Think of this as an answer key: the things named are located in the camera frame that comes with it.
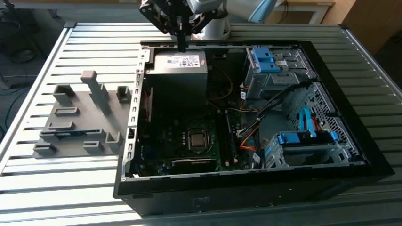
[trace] slotted metal table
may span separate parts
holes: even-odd
[[[113,199],[116,156],[34,159],[57,84],[96,70],[108,90],[132,85],[138,42],[169,40],[150,24],[64,28],[0,146],[0,223],[46,225],[400,225],[402,93],[348,30],[337,26],[232,24],[232,40],[311,41],[392,165],[395,175],[323,202],[141,218]]]

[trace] power supply label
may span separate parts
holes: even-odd
[[[200,57],[197,55],[166,56],[165,67],[200,67]]]

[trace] circuit board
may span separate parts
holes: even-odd
[[[226,117],[230,134],[240,129],[237,113]],[[142,135],[141,162],[137,172],[141,176],[169,175],[174,164],[196,161],[202,168],[210,171],[240,170],[247,168],[245,152],[229,150],[233,164],[221,163],[220,143],[226,142],[218,136],[216,124],[216,111],[185,112],[174,115],[154,115],[146,133]]]

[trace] white label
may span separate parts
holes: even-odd
[[[259,164],[259,161],[261,160],[261,158],[257,156],[257,154],[253,153],[252,158],[256,161],[256,163]]]
[[[240,92],[240,99],[245,100],[245,92]]]
[[[200,58],[197,55],[166,56],[165,67],[168,68],[200,67]]]
[[[276,60],[275,63],[276,63],[276,65],[287,65],[284,60]]]

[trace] metal case frame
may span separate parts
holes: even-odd
[[[173,48],[172,42],[141,42],[141,45],[150,52],[153,52],[153,48]],[[122,163],[126,162],[125,154],[132,157],[133,153],[124,151],[118,156],[113,197],[121,198],[141,215],[321,200],[363,183],[377,181],[393,174],[311,42],[197,41],[189,42],[188,48],[244,48],[252,45],[296,45],[301,49],[317,74],[321,88],[337,111],[337,117],[343,120],[356,149],[364,154],[368,164],[269,172],[256,170],[247,174],[130,181],[121,176],[121,167]],[[144,59],[138,66],[142,67],[146,61]],[[142,70],[138,69],[137,72],[140,81],[136,83],[140,89]],[[133,127],[134,125],[128,123],[128,129]],[[134,143],[126,145],[133,149]]]

